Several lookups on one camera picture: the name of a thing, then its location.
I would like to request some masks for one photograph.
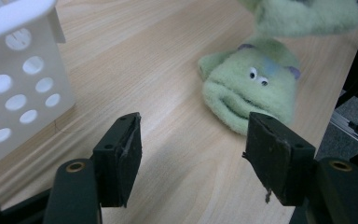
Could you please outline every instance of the green plush toy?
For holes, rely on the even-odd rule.
[[[358,0],[239,0],[270,36],[339,34],[358,25]]]
[[[291,121],[300,72],[282,43],[254,36],[236,50],[202,57],[199,67],[206,105],[233,131],[247,133],[251,111]]]

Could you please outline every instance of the wood grain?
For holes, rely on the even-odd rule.
[[[60,45],[76,105],[0,161],[0,203],[49,188],[60,164],[87,158],[113,122],[139,111],[144,156],[127,209],[103,223],[287,223],[293,208],[241,158],[245,137],[204,105],[197,60],[236,48],[253,16],[235,0],[61,0]],[[281,39],[301,61],[290,128],[318,147],[358,48],[345,35]]]

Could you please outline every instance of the floor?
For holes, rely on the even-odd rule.
[[[338,114],[358,125],[358,99],[353,97],[344,105],[336,109]],[[333,124],[329,124],[324,139],[319,148],[316,160],[325,157],[335,157],[348,160],[358,154],[358,142],[342,132]],[[290,224],[306,224],[305,208],[298,207],[290,221]]]

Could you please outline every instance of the plush toy eye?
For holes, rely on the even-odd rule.
[[[257,70],[253,67],[251,67],[250,73],[249,73],[249,78],[251,80],[255,80],[257,78]]]
[[[269,80],[266,77],[259,77],[257,81],[263,86],[267,86],[269,84]]]

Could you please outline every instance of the plush toy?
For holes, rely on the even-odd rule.
[[[358,0],[239,0],[270,36],[339,34],[358,25]]]
[[[206,105],[233,131],[247,133],[251,111],[291,121],[300,72],[277,40],[253,36],[236,50],[202,57],[199,67]]]

